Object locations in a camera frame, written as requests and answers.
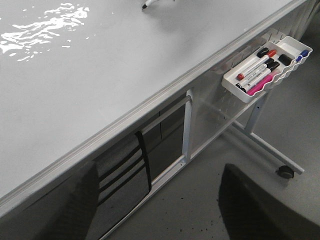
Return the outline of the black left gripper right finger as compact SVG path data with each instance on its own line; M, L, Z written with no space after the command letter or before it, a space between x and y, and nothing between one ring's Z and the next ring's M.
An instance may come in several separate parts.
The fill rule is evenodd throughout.
M320 227L277 200L236 165L224 166L218 206L231 240L318 240Z

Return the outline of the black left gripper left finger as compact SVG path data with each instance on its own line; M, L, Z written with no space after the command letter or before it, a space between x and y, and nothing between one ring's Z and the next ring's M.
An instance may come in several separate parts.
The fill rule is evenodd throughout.
M99 196L97 166L89 162L34 203L35 240L84 240Z

